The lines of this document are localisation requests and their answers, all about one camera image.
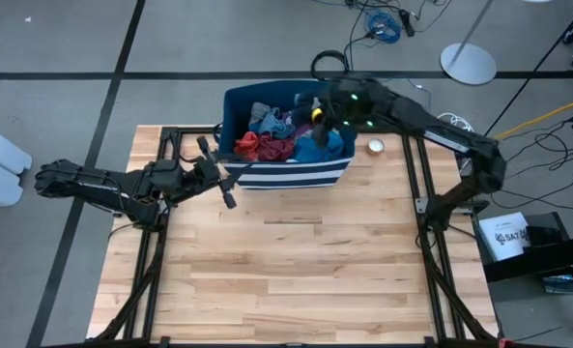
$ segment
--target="fabric bin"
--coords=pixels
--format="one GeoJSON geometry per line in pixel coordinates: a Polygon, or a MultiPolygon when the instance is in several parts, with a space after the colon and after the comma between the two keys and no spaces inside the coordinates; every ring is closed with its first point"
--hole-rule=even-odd
{"type": "MultiPolygon", "coordinates": [[[[215,140],[222,154],[234,154],[235,141],[248,131],[251,106],[261,102],[281,111],[294,107],[295,94],[320,91],[327,86],[318,81],[274,81],[228,90],[224,96],[221,130],[215,127],[215,140]]],[[[231,174],[242,174],[238,181],[243,189],[300,189],[333,186],[355,156],[352,130],[341,130],[344,150],[340,159],[316,163],[229,161],[223,163],[231,174]]]]}

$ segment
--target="blue cloth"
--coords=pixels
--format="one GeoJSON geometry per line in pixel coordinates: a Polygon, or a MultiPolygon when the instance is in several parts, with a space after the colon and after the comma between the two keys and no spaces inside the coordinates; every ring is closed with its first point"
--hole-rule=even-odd
{"type": "Polygon", "coordinates": [[[318,147],[311,137],[303,136],[297,139],[295,153],[291,159],[306,163],[339,160],[342,157],[342,150],[344,150],[344,140],[335,131],[330,131],[329,142],[324,149],[318,147]]]}
{"type": "Polygon", "coordinates": [[[279,108],[274,107],[265,116],[265,119],[260,124],[259,134],[271,133],[276,139],[286,139],[295,133],[294,125],[287,125],[284,121],[279,120],[279,108]]]}

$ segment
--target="yellow cable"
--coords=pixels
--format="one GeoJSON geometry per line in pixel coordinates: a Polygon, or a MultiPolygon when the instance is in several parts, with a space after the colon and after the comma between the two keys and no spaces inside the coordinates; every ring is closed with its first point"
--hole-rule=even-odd
{"type": "Polygon", "coordinates": [[[568,105],[562,106],[562,107],[558,108],[557,110],[551,111],[551,112],[545,114],[544,116],[540,116],[540,117],[537,117],[536,119],[533,119],[533,120],[530,120],[530,121],[526,121],[524,124],[522,124],[522,125],[520,125],[520,126],[518,126],[518,127],[514,127],[514,128],[512,128],[511,130],[504,131],[504,132],[502,132],[501,134],[497,134],[497,135],[495,135],[495,139],[503,139],[503,138],[506,138],[506,137],[508,137],[509,135],[515,133],[516,131],[519,131],[519,130],[523,129],[524,127],[532,126],[532,125],[534,125],[534,124],[536,124],[536,123],[539,123],[539,122],[542,122],[542,121],[544,121],[544,120],[547,120],[547,119],[549,119],[549,118],[551,118],[551,117],[553,117],[553,116],[555,116],[555,115],[557,115],[557,114],[560,114],[561,112],[566,111],[566,110],[568,110],[568,109],[570,109],[570,108],[572,108],[572,107],[573,107],[573,102],[572,102],[572,103],[569,103],[568,105]]]}

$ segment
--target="gray cloth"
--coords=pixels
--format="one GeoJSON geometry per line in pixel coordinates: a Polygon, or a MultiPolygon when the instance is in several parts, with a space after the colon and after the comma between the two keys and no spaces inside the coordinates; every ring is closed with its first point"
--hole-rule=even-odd
{"type": "Polygon", "coordinates": [[[249,118],[249,124],[253,125],[257,122],[261,122],[265,119],[265,115],[271,111],[271,107],[268,105],[264,105],[261,102],[255,102],[251,106],[251,117],[249,118]]]}

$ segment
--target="black floor stripe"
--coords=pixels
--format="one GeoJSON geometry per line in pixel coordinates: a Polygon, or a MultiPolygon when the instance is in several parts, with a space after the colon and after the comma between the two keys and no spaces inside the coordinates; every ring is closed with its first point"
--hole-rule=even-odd
{"type": "MultiPolygon", "coordinates": [[[[133,38],[137,31],[140,16],[144,10],[144,5],[145,0],[136,1],[129,28],[126,33],[125,40],[123,41],[123,47],[119,54],[115,73],[121,73],[125,70],[125,65],[127,64],[129,53],[131,52],[133,38]]],[[[89,152],[86,156],[86,160],[84,161],[84,165],[86,166],[95,166],[97,162],[101,144],[103,143],[103,138],[105,136],[105,130],[108,122],[110,121],[110,115],[112,114],[112,109],[114,108],[114,102],[116,101],[120,86],[121,80],[119,78],[115,78],[110,81],[110,86],[108,87],[105,100],[103,101],[103,107],[101,108],[100,118],[97,122],[97,127],[93,134],[93,139],[91,140],[91,145],[89,146],[89,152]]],[[[43,290],[42,300],[40,301],[39,309],[37,310],[37,315],[33,322],[33,327],[29,334],[28,341],[26,342],[27,348],[40,347],[42,345],[43,336],[45,335],[45,330],[47,329],[52,308],[56,301],[61,280],[65,273],[67,260],[70,255],[70,251],[72,250],[73,238],[75,237],[75,231],[77,230],[77,225],[80,221],[83,206],[82,201],[78,199],[73,200],[72,208],[70,209],[70,214],[67,217],[65,229],[63,230],[63,236],[61,237],[58,249],[56,250],[56,255],[54,256],[54,263],[52,264],[52,268],[50,269],[50,273],[47,278],[47,283],[45,284],[45,289],[43,290]]]]}
{"type": "MultiPolygon", "coordinates": [[[[369,71],[378,78],[450,79],[442,71],[369,71]]],[[[320,76],[339,76],[339,72],[320,72],[320,76]]],[[[0,80],[85,81],[85,80],[249,80],[311,78],[309,72],[0,72],[0,80]]],[[[573,71],[497,72],[495,79],[573,79],[573,71]]]]}

